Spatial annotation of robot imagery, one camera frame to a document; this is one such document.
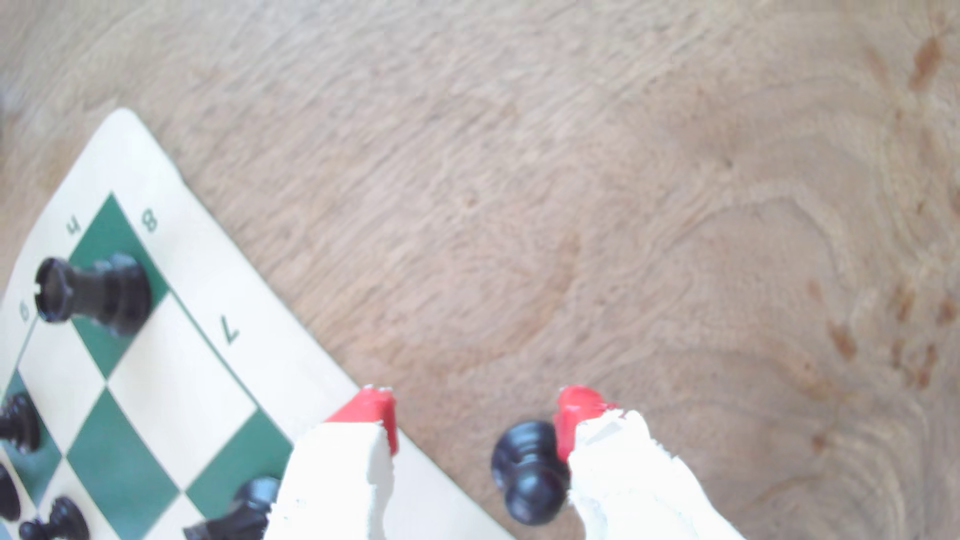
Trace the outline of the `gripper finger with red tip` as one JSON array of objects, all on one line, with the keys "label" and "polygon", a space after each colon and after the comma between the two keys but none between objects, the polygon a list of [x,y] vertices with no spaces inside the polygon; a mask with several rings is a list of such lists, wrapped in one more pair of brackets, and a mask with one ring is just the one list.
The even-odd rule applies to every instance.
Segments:
[{"label": "gripper finger with red tip", "polygon": [[690,467],[651,434],[641,412],[594,388],[560,388],[554,415],[567,498],[585,539],[742,539]]},{"label": "gripper finger with red tip", "polygon": [[264,539],[385,539],[396,399],[367,385],[295,443]]}]

